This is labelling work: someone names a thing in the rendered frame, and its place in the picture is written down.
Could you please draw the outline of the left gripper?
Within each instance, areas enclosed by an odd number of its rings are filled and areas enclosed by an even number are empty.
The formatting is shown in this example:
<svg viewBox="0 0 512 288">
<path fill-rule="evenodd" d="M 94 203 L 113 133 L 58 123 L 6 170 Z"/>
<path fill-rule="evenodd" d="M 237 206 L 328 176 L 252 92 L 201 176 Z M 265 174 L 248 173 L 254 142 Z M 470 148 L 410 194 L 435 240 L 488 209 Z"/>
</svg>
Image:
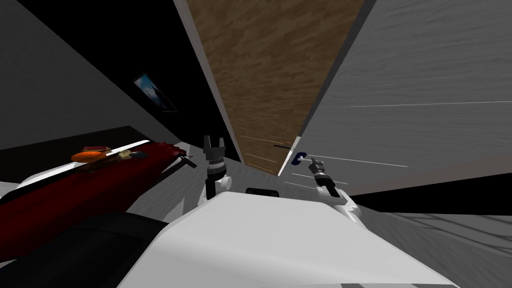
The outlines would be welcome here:
<svg viewBox="0 0 512 288">
<path fill-rule="evenodd" d="M 218 161 L 225 157 L 225 141 L 222 137 L 219 138 L 218 147 L 211 147 L 211 140 L 209 135 L 203 138 L 203 152 L 207 161 Z"/>
</svg>

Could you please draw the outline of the brown wooden door leaf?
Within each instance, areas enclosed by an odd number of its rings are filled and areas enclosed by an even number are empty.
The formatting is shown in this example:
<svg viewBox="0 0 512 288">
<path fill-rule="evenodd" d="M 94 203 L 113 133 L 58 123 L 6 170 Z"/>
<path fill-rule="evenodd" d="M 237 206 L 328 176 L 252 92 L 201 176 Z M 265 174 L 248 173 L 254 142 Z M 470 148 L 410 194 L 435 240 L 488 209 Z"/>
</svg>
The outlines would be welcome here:
<svg viewBox="0 0 512 288">
<path fill-rule="evenodd" d="M 278 175 L 365 0 L 173 0 L 240 160 Z"/>
</svg>

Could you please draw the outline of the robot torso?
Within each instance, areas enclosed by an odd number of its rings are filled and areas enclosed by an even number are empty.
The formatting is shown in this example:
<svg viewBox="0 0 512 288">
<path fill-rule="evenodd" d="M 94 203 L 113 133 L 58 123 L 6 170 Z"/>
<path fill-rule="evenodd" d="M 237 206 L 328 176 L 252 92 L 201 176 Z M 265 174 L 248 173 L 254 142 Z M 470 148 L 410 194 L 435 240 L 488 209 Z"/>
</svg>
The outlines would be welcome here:
<svg viewBox="0 0 512 288">
<path fill-rule="evenodd" d="M 117 288 L 460 288 L 315 201 L 222 192 L 169 223 Z"/>
</svg>

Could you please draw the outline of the grey door leaf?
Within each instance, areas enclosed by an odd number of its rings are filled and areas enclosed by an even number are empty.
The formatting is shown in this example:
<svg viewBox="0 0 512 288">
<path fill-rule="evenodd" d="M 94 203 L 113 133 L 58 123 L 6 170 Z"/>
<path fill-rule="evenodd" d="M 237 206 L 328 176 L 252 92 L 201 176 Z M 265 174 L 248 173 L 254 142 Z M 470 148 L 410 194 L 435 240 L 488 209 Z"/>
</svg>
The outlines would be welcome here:
<svg viewBox="0 0 512 288">
<path fill-rule="evenodd" d="M 366 194 L 512 172 L 512 0 L 370 0 L 296 152 Z"/>
</svg>

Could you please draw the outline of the dark red table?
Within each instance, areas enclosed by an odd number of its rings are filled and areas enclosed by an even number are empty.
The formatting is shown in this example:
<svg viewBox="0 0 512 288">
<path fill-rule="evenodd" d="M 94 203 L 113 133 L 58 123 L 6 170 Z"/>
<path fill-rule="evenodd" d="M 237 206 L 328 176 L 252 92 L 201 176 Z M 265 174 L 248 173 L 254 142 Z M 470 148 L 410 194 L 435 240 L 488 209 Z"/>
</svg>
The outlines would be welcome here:
<svg viewBox="0 0 512 288">
<path fill-rule="evenodd" d="M 14 189 L 0 198 L 0 263 L 24 256 L 64 230 L 93 217 L 125 212 L 173 164 L 188 165 L 187 152 L 148 142 L 143 158 L 109 156 Z"/>
</svg>

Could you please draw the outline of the framed wall picture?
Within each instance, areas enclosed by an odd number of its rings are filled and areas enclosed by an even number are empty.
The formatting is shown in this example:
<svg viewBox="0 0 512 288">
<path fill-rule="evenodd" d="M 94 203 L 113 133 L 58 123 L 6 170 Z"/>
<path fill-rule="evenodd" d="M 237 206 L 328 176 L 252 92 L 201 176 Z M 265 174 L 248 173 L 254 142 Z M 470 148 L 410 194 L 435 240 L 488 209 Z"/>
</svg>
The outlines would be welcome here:
<svg viewBox="0 0 512 288">
<path fill-rule="evenodd" d="M 147 73 L 137 76 L 133 83 L 162 112 L 171 114 L 178 112 L 176 106 Z"/>
</svg>

